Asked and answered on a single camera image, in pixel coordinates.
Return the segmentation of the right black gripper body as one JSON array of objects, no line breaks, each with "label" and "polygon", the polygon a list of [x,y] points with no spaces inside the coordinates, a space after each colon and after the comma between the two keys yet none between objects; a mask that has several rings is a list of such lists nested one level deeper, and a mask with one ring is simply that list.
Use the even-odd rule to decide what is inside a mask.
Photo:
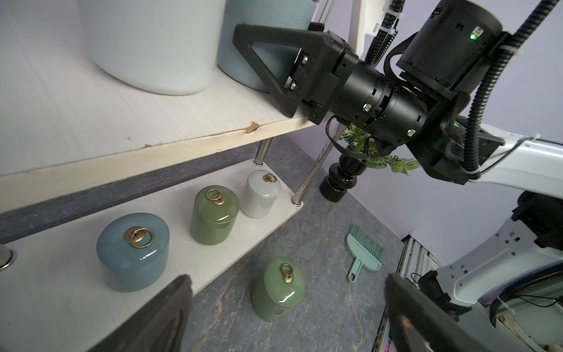
[{"label": "right black gripper body", "polygon": [[342,38],[311,38],[303,53],[309,57],[303,66],[309,121],[318,125],[331,112],[379,145],[406,144],[423,130],[428,120],[423,100],[359,59]]}]

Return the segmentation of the large green tea canister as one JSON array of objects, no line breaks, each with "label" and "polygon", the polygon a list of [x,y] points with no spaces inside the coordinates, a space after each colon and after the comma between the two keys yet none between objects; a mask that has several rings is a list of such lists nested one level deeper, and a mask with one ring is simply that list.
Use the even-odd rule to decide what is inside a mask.
[{"label": "large green tea canister", "polygon": [[276,321],[301,303],[305,290],[306,279],[299,264],[279,257],[266,266],[254,286],[252,307],[264,321]]}]

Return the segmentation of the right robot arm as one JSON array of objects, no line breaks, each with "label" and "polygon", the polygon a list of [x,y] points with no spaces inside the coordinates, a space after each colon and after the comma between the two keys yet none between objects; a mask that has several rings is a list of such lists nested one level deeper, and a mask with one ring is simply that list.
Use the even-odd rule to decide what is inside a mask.
[{"label": "right robot arm", "polygon": [[541,1],[515,33],[470,1],[441,1],[422,28],[391,51],[402,1],[356,1],[350,38],[331,32],[239,24],[233,45],[292,117],[301,103],[309,120],[362,129],[367,161],[405,145],[425,172],[463,185],[520,189],[510,218],[458,261],[416,284],[387,277],[389,336],[398,351],[489,351],[457,323],[491,295],[488,323],[501,305],[528,304],[533,292],[562,281],[562,144],[487,126],[482,118],[510,60],[547,19]]}]

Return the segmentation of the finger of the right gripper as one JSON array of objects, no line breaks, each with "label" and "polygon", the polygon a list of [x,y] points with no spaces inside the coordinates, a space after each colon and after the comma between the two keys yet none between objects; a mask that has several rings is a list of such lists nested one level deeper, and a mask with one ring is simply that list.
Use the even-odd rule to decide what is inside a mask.
[{"label": "finger of the right gripper", "polygon": [[328,108],[312,100],[314,85],[329,72],[331,32],[286,29],[240,23],[233,45],[265,85],[278,110],[295,116],[301,103],[310,105],[310,118],[324,118]]}]

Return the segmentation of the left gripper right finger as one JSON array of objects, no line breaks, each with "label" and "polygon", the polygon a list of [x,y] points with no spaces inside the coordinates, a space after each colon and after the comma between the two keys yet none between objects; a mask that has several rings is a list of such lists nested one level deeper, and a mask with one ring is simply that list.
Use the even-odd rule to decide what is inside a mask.
[{"label": "left gripper right finger", "polygon": [[406,279],[390,274],[384,296],[397,351],[505,351],[506,339],[485,321],[483,307],[455,321]]}]

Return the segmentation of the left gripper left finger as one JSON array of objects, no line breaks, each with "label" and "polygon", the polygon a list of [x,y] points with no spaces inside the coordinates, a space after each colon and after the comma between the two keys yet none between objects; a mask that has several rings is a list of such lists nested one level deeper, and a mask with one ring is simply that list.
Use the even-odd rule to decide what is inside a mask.
[{"label": "left gripper left finger", "polygon": [[192,310],[191,278],[177,277],[91,351],[179,351]]}]

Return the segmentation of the large light blue tea canister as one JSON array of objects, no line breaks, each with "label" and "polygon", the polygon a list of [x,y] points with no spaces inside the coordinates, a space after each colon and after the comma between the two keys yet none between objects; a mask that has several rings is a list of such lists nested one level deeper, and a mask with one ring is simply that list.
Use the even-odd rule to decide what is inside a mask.
[{"label": "large light blue tea canister", "polygon": [[[231,0],[226,2],[218,47],[217,64],[237,82],[267,92],[267,88],[233,45],[233,32],[239,23],[306,30],[317,4],[310,0]],[[285,81],[290,75],[297,48],[254,43],[252,48],[274,76]]]}]

